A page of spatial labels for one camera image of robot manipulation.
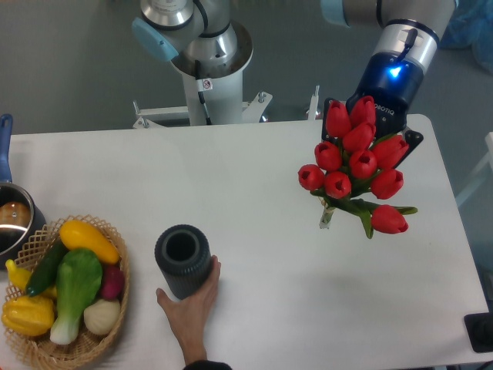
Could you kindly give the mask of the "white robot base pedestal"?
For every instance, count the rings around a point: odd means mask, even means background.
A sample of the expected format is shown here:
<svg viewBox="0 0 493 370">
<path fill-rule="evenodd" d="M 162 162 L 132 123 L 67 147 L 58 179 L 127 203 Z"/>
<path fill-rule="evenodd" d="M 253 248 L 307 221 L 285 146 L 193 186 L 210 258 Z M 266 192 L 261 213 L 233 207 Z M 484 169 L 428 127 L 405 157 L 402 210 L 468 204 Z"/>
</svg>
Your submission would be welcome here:
<svg viewBox="0 0 493 370">
<path fill-rule="evenodd" d="M 260 90 L 251 100 L 243 99 L 243 72 L 250 64 L 253 52 L 242 56 L 238 50 L 227 63 L 217 60 L 211 66 L 206 60 L 189 62 L 178 56 L 173 68 L 181 75 L 185 106 L 140 109 L 136 111 L 135 129 L 172 126 L 185 120 L 190 126 L 227 125 L 238 123 L 265 123 L 266 111 L 273 95 Z"/>
</svg>

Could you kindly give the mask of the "bare human hand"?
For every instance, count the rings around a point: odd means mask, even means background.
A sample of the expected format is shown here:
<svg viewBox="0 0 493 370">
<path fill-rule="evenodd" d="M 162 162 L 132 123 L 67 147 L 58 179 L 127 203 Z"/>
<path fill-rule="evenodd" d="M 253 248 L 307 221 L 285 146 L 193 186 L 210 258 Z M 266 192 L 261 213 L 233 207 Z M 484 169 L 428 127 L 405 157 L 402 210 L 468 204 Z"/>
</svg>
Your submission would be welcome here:
<svg viewBox="0 0 493 370">
<path fill-rule="evenodd" d="M 185 365 L 207 360 L 204 331 L 218 295 L 221 263 L 211 258 L 212 270 L 194 294 L 181 301 L 172 301 L 164 290 L 156 289 L 156 299 L 167 317 L 169 326 L 182 350 Z"/>
</svg>

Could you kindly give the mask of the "dark blue black gripper body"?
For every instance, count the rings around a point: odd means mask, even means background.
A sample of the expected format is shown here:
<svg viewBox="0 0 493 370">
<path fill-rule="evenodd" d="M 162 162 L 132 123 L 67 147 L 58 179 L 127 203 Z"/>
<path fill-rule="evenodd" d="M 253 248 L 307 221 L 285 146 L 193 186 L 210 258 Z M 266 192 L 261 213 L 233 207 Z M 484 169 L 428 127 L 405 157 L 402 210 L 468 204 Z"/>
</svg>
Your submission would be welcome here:
<svg viewBox="0 0 493 370">
<path fill-rule="evenodd" d="M 376 109 L 377 134 L 402 131 L 407 125 L 407 111 L 422 83 L 423 71 L 414 63 L 382 52 L 371 57 L 355 93 L 347 99 L 351 112 L 357 101 L 371 96 Z"/>
</svg>

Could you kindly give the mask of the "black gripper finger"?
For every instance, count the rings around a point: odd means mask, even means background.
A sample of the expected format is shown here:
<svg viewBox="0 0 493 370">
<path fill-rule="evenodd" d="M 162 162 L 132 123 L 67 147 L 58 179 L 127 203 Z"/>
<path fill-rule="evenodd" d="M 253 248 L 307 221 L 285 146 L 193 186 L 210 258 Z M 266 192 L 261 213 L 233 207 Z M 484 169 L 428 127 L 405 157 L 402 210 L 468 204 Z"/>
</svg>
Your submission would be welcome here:
<svg viewBox="0 0 493 370">
<path fill-rule="evenodd" d="M 324 114 L 323 114 L 322 130 L 321 130 L 322 140 L 334 140 L 334 137 L 329 134 L 327 129 L 327 120 L 330 116 L 330 108 L 332 106 L 333 101 L 334 99 L 332 97 L 327 97 L 324 100 Z"/>
<path fill-rule="evenodd" d="M 404 141 L 408 145 L 407 155 L 410 155 L 424 140 L 422 133 L 412 129 L 405 129 L 403 132 Z"/>
</svg>

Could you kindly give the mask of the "black sleeve forearm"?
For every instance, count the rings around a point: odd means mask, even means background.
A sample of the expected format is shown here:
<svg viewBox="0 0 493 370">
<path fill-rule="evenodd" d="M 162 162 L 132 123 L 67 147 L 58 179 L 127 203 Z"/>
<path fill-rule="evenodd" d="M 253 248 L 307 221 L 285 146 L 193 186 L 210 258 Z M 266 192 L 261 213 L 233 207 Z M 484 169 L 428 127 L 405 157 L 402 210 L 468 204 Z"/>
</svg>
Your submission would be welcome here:
<svg viewBox="0 0 493 370">
<path fill-rule="evenodd" d="M 198 360 L 186 365 L 183 370 L 232 370 L 232 368 L 224 362 Z"/>
</svg>

